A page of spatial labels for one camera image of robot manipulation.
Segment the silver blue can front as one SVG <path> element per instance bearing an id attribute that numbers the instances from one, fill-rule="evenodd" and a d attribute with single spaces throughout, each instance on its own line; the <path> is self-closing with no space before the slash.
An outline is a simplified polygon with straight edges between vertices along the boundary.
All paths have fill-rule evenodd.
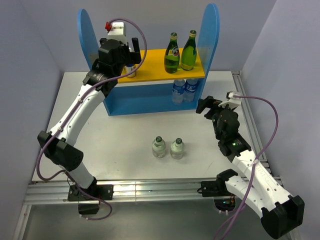
<path id="1" fill-rule="evenodd" d="M 134 78 L 136 73 L 136 65 L 135 64 L 128 64 L 125 66 L 125 73 L 127 74 L 128 78 Z"/>

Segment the green glass Perrier bottle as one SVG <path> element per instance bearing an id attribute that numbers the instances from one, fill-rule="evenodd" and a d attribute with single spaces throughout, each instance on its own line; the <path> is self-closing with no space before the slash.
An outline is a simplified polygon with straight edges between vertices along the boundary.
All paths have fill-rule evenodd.
<path id="1" fill-rule="evenodd" d="M 177 39 L 178 34 L 176 32 L 172 32 L 164 55 L 164 69 L 169 74 L 177 72 L 180 64 L 180 51 Z"/>

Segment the small clear bottle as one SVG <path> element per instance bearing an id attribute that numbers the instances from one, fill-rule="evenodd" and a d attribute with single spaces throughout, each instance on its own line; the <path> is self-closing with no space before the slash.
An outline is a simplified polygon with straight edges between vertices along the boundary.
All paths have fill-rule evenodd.
<path id="1" fill-rule="evenodd" d="M 152 142 L 152 154 L 156 158 L 163 158 L 166 154 L 166 142 L 161 136 L 157 136 Z"/>
<path id="2" fill-rule="evenodd" d="M 177 138 L 170 145 L 170 155 L 176 160 L 179 160 L 183 157 L 184 150 L 185 144 L 181 138 Z"/>

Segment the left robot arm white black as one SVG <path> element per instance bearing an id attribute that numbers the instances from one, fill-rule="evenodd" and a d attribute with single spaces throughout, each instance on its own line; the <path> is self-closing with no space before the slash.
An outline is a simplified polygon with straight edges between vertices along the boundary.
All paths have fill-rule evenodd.
<path id="1" fill-rule="evenodd" d="M 75 148 L 75 143 L 89 117 L 118 83 L 125 66 L 141 64 L 139 40 L 133 37 L 131 41 L 133 51 L 119 40 L 100 39 L 98 57 L 76 99 L 50 131 L 41 131 L 37 136 L 41 153 L 75 181 L 79 194 L 86 200 L 99 196 L 97 179 L 84 165 L 84 153 Z"/>

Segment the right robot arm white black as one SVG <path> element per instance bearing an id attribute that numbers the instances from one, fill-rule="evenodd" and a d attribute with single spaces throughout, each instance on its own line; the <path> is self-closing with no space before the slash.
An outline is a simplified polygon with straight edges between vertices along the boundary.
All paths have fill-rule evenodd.
<path id="1" fill-rule="evenodd" d="M 209 109 L 205 118 L 213 124 L 220 152 L 249 182 L 242 180 L 235 170 L 227 169 L 215 180 L 202 181 L 198 193 L 203 197 L 234 195 L 240 198 L 242 201 L 229 224 L 233 225 L 242 208 L 248 206 L 259 216 L 266 233 L 277 240 L 303 223 L 305 202 L 274 179 L 259 161 L 260 154 L 256 154 L 239 133 L 239 115 L 235 109 L 242 99 L 244 96 L 234 91 L 227 93 L 225 101 L 208 96 L 198 100 L 196 113 Z"/>

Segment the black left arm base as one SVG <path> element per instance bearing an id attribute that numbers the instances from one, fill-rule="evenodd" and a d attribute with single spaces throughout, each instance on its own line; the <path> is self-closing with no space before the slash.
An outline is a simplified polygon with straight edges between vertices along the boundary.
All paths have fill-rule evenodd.
<path id="1" fill-rule="evenodd" d="M 68 202 L 78 202 L 78 213 L 91 216 L 98 213 L 103 201 L 113 199 L 114 186 L 112 184 L 98 184 L 91 189 L 82 189 L 76 184 L 69 187 Z"/>

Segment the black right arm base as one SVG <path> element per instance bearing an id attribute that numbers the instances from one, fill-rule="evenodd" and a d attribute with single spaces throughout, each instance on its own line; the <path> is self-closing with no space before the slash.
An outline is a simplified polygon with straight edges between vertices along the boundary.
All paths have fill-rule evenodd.
<path id="1" fill-rule="evenodd" d="M 221 180 L 201 181 L 197 193 L 204 198 L 213 198 L 218 211 L 229 213 L 236 208 L 235 195 L 227 191 Z"/>

